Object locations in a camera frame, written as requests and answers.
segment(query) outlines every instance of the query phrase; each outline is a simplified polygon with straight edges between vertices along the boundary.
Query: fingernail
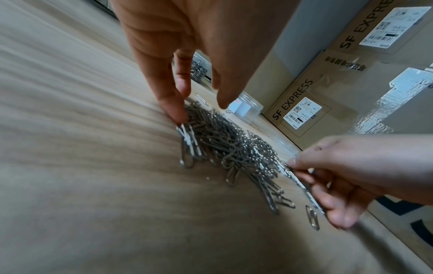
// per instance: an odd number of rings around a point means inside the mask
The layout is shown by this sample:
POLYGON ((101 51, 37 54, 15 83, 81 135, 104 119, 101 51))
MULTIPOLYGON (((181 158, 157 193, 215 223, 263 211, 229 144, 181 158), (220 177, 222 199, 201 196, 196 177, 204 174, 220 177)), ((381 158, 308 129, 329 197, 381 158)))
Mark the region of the fingernail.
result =
POLYGON ((296 158, 292 158, 289 161, 287 161, 287 165, 289 167, 294 167, 296 165, 296 158))

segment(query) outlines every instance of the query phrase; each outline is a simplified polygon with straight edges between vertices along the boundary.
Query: gray wall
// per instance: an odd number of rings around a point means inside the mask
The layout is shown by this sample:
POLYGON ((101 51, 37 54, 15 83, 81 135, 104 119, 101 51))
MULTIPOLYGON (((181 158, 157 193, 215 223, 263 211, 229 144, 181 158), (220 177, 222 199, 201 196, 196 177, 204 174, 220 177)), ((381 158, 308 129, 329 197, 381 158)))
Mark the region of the gray wall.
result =
POLYGON ((337 37, 368 0, 303 0, 274 47, 293 77, 337 37))

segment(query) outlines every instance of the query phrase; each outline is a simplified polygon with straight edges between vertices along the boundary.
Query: pile of paper clips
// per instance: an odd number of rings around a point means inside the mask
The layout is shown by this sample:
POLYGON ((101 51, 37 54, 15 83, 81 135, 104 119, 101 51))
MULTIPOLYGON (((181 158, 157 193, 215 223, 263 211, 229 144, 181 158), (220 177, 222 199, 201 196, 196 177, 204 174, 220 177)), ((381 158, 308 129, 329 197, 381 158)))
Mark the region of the pile of paper clips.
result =
MULTIPOLYGON (((294 176, 290 168, 283 165, 271 145, 251 131, 244 131, 231 120, 218 114, 215 109, 208 111, 200 102, 185 105, 188 124, 181 124, 177 131, 182 135, 180 163, 192 168, 195 162, 209 159, 215 165, 227 169, 226 182, 233 186, 240 172, 243 172, 263 193, 271 211, 278 215, 279 205, 296 208, 283 196, 284 190, 273 178, 278 173, 291 178, 304 189, 313 206, 321 210, 304 185, 294 176)), ((311 225, 318 230, 317 215, 306 207, 311 225)))

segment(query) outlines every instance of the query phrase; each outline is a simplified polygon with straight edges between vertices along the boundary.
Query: light wood tabletop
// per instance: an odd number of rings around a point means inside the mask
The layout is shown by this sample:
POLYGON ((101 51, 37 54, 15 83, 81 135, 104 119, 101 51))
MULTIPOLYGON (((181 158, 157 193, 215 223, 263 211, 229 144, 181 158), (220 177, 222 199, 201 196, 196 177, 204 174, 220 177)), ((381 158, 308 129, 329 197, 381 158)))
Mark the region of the light wood tabletop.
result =
POLYGON ((87 2, 4 0, 0 22, 0 273, 432 273, 370 214, 315 231, 287 178, 297 208, 274 216, 247 178, 182 168, 120 26, 87 2))

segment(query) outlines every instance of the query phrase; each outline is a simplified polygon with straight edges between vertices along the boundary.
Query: qr code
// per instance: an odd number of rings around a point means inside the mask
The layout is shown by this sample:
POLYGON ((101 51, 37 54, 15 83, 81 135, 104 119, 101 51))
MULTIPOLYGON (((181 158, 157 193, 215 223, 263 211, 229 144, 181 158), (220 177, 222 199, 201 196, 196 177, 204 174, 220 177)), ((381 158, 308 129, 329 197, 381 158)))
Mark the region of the qr code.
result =
POLYGON ((384 30, 389 26, 389 24, 391 24, 391 22, 382 22, 376 27, 376 29, 384 30))
POLYGON ((300 108, 300 107, 295 107, 293 109, 293 111, 296 112, 296 113, 299 113, 299 111, 301 111, 301 110, 302 110, 302 108, 300 108))

